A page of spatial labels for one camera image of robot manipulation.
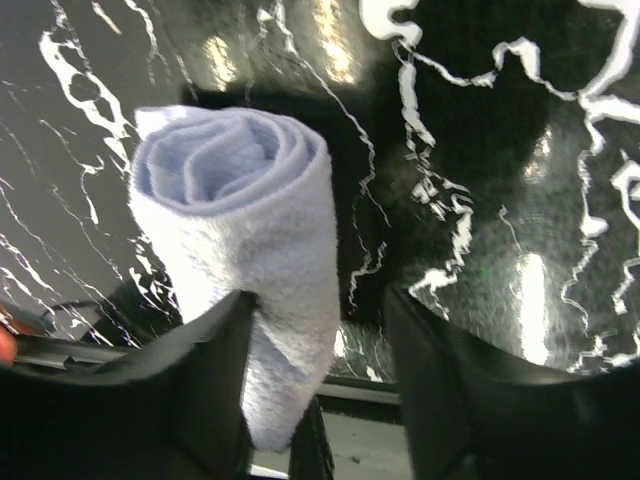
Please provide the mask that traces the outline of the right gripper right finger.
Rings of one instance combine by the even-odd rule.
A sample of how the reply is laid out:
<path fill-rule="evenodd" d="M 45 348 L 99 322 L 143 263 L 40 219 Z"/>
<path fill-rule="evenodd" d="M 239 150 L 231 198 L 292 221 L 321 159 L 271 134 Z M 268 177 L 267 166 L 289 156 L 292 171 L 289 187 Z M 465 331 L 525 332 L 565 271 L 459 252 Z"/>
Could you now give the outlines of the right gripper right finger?
<path fill-rule="evenodd" d="M 530 363 L 398 287 L 384 317 L 417 479 L 635 479 L 639 365 L 576 375 Z"/>

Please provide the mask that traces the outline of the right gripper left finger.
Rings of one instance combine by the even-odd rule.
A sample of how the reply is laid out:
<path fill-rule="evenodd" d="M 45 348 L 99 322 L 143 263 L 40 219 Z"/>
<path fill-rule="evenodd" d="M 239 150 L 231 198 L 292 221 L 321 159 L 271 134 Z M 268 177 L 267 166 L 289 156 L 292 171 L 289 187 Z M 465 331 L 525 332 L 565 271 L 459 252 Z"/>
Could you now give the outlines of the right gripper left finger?
<path fill-rule="evenodd" d="M 5 479 L 245 479 L 240 406 L 255 299 L 234 292 L 146 346 L 48 338 L 1 309 L 18 355 L 1 368 Z"/>

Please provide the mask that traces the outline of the white towel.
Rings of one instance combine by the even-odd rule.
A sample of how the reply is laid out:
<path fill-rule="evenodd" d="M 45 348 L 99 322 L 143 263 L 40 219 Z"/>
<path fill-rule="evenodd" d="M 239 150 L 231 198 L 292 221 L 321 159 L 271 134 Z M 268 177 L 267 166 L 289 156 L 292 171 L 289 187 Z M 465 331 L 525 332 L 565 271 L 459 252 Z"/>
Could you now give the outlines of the white towel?
<path fill-rule="evenodd" d="M 135 113 L 129 207 L 184 322 L 233 291 L 254 313 L 242 409 L 254 445 L 285 449 L 333 361 L 337 221 L 324 138 L 249 108 Z"/>

